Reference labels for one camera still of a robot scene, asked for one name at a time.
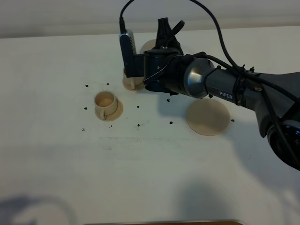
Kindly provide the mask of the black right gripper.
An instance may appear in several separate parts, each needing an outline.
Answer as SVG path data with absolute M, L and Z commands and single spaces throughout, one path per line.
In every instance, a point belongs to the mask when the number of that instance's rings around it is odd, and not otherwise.
M 163 93 L 184 93 L 183 51 L 176 34 L 183 28 L 179 21 L 173 29 L 168 18 L 158 19 L 155 48 L 144 52 L 143 74 L 146 90 Z

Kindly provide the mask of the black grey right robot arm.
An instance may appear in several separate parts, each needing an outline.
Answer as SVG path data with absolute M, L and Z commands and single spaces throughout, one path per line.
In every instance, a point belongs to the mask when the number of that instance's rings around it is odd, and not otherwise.
M 233 67 L 199 52 L 184 54 L 167 18 L 158 20 L 156 45 L 144 53 L 145 88 L 192 98 L 219 97 L 256 114 L 259 132 L 273 152 L 300 167 L 300 74 L 273 75 Z

